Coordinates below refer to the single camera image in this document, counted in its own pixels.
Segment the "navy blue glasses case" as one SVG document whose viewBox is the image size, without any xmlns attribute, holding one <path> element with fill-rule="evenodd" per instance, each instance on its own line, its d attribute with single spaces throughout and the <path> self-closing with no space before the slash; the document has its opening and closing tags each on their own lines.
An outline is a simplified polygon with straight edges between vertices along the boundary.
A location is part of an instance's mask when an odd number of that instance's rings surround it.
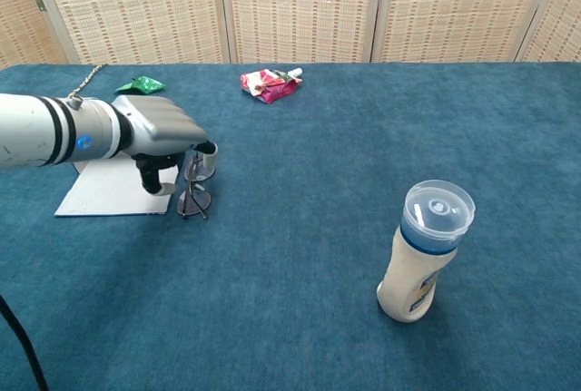
<svg viewBox="0 0 581 391">
<path fill-rule="evenodd" d="M 87 162 L 55 211 L 57 217 L 164 214 L 169 194 L 148 193 L 135 161 L 119 154 Z"/>
</svg>

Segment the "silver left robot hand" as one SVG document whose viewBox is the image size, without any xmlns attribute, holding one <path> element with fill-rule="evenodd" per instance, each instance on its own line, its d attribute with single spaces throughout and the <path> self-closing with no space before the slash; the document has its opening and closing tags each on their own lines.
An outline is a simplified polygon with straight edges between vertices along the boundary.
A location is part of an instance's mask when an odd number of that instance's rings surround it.
<svg viewBox="0 0 581 391">
<path fill-rule="evenodd" d="M 189 150 L 202 154 L 206 171 L 215 170 L 217 144 L 174 101 L 161 96 L 119 95 L 113 107 L 129 124 L 130 137 L 122 144 L 122 152 L 134 160 L 149 194 L 174 192 L 174 185 L 160 182 L 159 171 L 177 165 Z"/>
</svg>

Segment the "green triangular snack packet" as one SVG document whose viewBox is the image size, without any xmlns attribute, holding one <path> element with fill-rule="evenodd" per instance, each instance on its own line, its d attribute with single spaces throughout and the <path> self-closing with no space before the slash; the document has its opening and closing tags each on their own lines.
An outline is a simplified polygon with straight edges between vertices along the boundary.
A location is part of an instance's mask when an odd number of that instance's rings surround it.
<svg viewBox="0 0 581 391">
<path fill-rule="evenodd" d="M 151 94 L 163 91 L 165 88 L 166 88 L 165 83 L 162 83 L 146 75 L 140 75 L 134 77 L 130 82 L 121 85 L 115 91 L 117 93 L 131 92 L 131 93 Z"/>
</svg>

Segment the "blue felt table cover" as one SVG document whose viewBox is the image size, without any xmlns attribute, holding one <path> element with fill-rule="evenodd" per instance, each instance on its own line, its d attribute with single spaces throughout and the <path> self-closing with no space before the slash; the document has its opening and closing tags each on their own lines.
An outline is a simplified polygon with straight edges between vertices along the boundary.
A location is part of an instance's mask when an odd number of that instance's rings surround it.
<svg viewBox="0 0 581 391">
<path fill-rule="evenodd" d="M 53 391 L 581 391 L 581 63 L 245 65 L 164 82 L 219 146 L 206 218 L 57 218 L 69 165 L 0 171 L 0 295 Z M 476 204 L 428 313 L 379 308 L 404 197 Z"/>
</svg>

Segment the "woven bamboo folding screen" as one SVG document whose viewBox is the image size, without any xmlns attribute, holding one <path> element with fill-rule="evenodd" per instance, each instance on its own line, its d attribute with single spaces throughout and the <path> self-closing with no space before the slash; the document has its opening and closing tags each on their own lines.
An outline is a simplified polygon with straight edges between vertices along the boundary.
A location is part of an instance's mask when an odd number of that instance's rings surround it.
<svg viewBox="0 0 581 391">
<path fill-rule="evenodd" d="M 16 64 L 581 62 L 581 0 L 0 0 Z"/>
</svg>

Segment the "red spouted drink pouch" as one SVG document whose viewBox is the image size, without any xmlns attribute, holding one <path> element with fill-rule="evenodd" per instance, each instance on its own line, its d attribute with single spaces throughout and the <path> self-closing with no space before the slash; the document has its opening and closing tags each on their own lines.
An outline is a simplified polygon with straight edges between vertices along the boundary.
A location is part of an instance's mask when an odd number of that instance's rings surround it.
<svg viewBox="0 0 581 391">
<path fill-rule="evenodd" d="M 294 94 L 302 83 L 303 70 L 298 67 L 288 72 L 262 69 L 243 73 L 241 88 L 255 99 L 272 104 L 280 98 Z"/>
</svg>

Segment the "black framed eyeglasses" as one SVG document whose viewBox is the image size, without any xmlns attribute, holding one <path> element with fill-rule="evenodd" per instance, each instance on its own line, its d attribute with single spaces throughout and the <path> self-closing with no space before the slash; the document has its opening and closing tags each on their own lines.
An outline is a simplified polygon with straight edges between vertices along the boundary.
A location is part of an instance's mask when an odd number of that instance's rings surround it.
<svg viewBox="0 0 581 391">
<path fill-rule="evenodd" d="M 195 152 L 186 165 L 184 171 L 186 187 L 177 203 L 177 213 L 184 219 L 195 215 L 201 215 L 205 220 L 207 219 L 206 211 L 212 203 L 212 197 L 202 184 L 214 174 L 215 164 L 211 161 L 211 156 Z"/>
</svg>

